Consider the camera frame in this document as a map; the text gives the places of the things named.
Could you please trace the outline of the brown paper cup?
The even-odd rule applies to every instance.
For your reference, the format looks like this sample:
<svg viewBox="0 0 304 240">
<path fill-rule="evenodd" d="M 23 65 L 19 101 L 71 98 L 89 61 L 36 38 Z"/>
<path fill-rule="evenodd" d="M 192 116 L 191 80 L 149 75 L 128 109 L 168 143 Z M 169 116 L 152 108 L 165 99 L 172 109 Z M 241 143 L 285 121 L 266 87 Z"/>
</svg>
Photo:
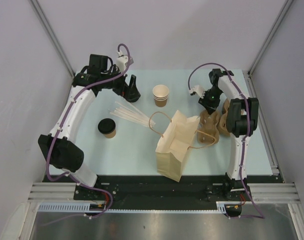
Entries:
<svg viewBox="0 0 304 240">
<path fill-rule="evenodd" d="M 108 139 L 113 138 L 116 135 L 116 129 L 114 129 L 112 132 L 104 134 L 104 136 Z"/>
</svg>

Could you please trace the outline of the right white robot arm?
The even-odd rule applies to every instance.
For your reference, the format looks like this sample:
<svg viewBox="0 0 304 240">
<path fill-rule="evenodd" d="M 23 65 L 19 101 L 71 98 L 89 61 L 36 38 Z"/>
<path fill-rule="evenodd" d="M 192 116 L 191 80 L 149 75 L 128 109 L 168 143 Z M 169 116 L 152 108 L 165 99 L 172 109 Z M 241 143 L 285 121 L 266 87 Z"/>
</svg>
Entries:
<svg viewBox="0 0 304 240">
<path fill-rule="evenodd" d="M 244 94 L 232 77 L 231 71 L 214 68 L 209 73 L 212 87 L 204 90 L 198 101 L 209 115 L 217 110 L 222 94 L 225 94 L 229 101 L 225 111 L 225 127 L 231 137 L 231 153 L 222 187 L 222 194 L 229 201 L 235 200 L 243 193 L 249 193 L 246 155 L 249 140 L 257 128 L 259 107 L 258 99 Z"/>
</svg>

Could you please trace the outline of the beige paper takeout bag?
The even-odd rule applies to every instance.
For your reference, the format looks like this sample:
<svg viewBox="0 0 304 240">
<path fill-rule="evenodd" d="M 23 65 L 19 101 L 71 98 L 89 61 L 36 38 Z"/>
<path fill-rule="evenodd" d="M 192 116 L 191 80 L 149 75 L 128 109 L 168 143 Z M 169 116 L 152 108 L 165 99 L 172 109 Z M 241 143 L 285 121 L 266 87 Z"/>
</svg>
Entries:
<svg viewBox="0 0 304 240">
<path fill-rule="evenodd" d="M 200 116 L 186 117 L 177 110 L 173 117 L 168 117 L 170 123 L 160 135 L 155 153 L 157 172 L 164 177 L 179 182 L 185 169 L 188 156 L 193 146 L 197 133 L 204 134 L 216 141 L 216 138 L 198 130 Z"/>
</svg>

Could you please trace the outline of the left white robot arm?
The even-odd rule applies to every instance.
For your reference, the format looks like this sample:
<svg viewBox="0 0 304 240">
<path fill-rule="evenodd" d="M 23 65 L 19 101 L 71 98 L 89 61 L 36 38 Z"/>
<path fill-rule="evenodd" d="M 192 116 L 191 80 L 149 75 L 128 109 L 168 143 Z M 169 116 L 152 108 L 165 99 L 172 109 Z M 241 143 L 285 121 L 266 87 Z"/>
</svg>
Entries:
<svg viewBox="0 0 304 240">
<path fill-rule="evenodd" d="M 89 64 L 73 79 L 68 102 L 58 122 L 48 135 L 42 134 L 38 139 L 46 166 L 60 169 L 86 185 L 84 193 L 92 200 L 101 196 L 102 187 L 96 184 L 97 175 L 84 163 L 84 152 L 75 144 L 76 136 L 89 106 L 101 90 L 111 89 L 130 103 L 140 98 L 136 76 L 131 75 L 130 82 L 126 83 L 124 71 L 133 62 L 132 57 L 121 51 L 116 60 L 91 54 Z"/>
</svg>

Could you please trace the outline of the black plastic cup lid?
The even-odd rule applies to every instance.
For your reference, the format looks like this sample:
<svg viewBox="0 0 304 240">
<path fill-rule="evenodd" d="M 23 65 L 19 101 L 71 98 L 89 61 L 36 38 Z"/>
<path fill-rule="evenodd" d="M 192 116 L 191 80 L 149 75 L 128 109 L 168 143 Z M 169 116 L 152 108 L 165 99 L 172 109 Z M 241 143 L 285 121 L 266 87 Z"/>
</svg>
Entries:
<svg viewBox="0 0 304 240">
<path fill-rule="evenodd" d="M 116 123 L 111 118 L 104 118 L 98 123 L 98 131 L 104 135 L 112 133 L 116 129 Z"/>
</svg>

